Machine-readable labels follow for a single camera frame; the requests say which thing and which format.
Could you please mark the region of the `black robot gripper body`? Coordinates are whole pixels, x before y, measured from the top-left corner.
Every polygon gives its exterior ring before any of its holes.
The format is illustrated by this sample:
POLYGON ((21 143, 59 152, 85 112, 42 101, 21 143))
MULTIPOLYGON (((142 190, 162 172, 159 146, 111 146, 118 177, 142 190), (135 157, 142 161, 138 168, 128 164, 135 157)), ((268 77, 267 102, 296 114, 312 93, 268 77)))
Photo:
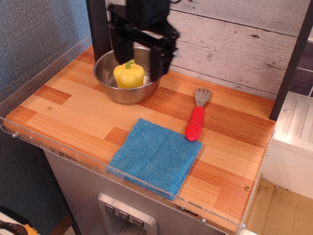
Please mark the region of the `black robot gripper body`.
POLYGON ((170 50, 176 47, 178 31, 169 24, 167 17, 172 0, 127 0, 125 5, 110 4, 110 31, 114 27, 132 29, 134 42, 150 49, 153 47, 170 50))

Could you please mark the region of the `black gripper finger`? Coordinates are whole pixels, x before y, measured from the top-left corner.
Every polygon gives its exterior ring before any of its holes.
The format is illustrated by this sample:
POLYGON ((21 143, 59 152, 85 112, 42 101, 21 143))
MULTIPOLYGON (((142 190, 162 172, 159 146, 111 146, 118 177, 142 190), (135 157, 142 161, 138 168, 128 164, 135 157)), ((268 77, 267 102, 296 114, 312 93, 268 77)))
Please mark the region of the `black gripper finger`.
POLYGON ((116 60, 124 64, 134 57, 134 31, 132 29, 112 29, 112 45, 116 60))
POLYGON ((171 61, 178 55, 179 49, 176 47, 170 50, 153 47, 150 53, 150 80, 156 82, 167 74, 171 61))

